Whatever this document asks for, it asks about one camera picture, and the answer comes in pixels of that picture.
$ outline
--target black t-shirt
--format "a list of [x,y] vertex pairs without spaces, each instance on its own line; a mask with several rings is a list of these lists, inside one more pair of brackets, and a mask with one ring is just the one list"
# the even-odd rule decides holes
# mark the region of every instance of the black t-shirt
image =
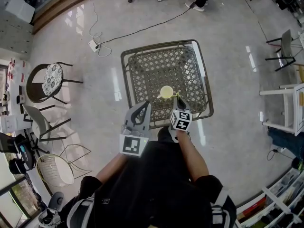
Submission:
[[[79,195],[59,215],[61,221],[66,220],[78,200],[94,193],[88,227],[209,228],[210,203],[215,203],[221,188],[220,181],[211,175],[190,181],[178,143],[149,142],[140,158],[130,157],[121,172],[107,183],[84,177]],[[234,223],[236,207],[229,197],[223,208]]]

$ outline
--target gray chair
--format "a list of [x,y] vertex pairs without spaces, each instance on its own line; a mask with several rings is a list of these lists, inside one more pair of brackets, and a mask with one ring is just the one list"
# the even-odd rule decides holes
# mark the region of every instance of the gray chair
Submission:
[[52,127],[47,119],[42,115],[41,111],[47,110],[49,108],[54,107],[55,105],[51,105],[48,107],[44,107],[42,109],[37,109],[33,106],[29,105],[23,105],[24,110],[26,111],[26,114],[24,114],[24,121],[25,122],[32,122],[32,129],[34,135],[37,137],[35,146],[39,142],[48,142],[53,140],[60,140],[60,139],[66,139],[67,137],[56,137],[51,138],[50,134],[51,131],[54,129],[60,127],[61,125],[71,121],[71,118],[63,121],[62,123],[57,124],[56,126]]
[[270,61],[270,60],[282,60],[282,61],[284,60],[285,61],[285,64],[282,67],[277,68],[275,71],[279,71],[279,70],[283,69],[284,67],[287,67],[295,62],[295,58],[294,58],[294,56],[292,54],[292,50],[291,50],[291,47],[292,47],[291,42],[294,40],[291,37],[290,29],[288,31],[286,31],[282,35],[281,38],[269,40],[269,41],[266,41],[266,43],[269,44],[270,42],[279,41],[279,40],[281,41],[281,48],[279,48],[275,53],[282,51],[281,57],[265,58],[266,61]]

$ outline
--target patterned seat cushion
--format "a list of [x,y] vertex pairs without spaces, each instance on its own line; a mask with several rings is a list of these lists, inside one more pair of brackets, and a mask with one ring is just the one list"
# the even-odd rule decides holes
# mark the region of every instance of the patterned seat cushion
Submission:
[[56,91],[60,86],[63,79],[63,71],[62,67],[59,64],[49,65],[44,75],[43,80],[43,92],[46,95],[51,95],[54,91]]

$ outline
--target square wicker stool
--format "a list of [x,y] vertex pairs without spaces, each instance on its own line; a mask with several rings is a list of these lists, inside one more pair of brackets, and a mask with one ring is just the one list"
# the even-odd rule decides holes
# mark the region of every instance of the square wicker stool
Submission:
[[129,107],[146,100],[151,103],[150,129],[170,125],[173,97],[157,99],[166,85],[188,101],[193,121],[213,115],[207,72],[197,41],[173,41],[127,50],[121,54],[121,61]]

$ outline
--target white marble floor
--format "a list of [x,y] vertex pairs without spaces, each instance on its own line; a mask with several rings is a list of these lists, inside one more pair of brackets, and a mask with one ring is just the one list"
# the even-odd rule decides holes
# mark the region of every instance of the white marble floor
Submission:
[[[181,14],[187,9],[185,1],[94,0],[99,20],[92,33],[101,31],[101,40],[106,41],[135,32]],[[258,92],[296,83],[292,67],[276,73],[279,63],[264,60],[274,55],[265,37],[278,38],[288,28],[296,37],[300,28],[287,10],[281,11],[271,0],[246,1],[210,0],[203,13],[190,10],[166,24],[107,43],[112,53],[104,58],[88,46],[89,29],[95,21],[91,1],[76,5],[35,35],[32,67],[57,61],[71,63],[73,67],[64,67],[65,78],[84,81],[83,85],[62,87],[57,96],[68,105],[52,99],[38,104],[39,108],[57,105],[44,113],[52,123],[72,119],[58,130],[59,135],[69,134],[64,145],[78,143],[92,151],[77,164],[95,175],[118,153],[118,134],[128,109],[120,54],[140,46],[193,38],[199,42],[206,64],[214,115],[193,122],[190,131],[210,173],[229,188],[239,204],[286,171],[290,159],[276,155],[266,160],[273,146],[259,119],[259,113],[264,112],[266,118],[281,122],[283,99],[262,97]],[[45,148],[52,151],[51,144]],[[62,148],[61,141],[54,141],[54,153]],[[82,152],[80,147],[70,146],[69,160]],[[78,193],[79,183],[77,180],[61,188],[67,200]]]

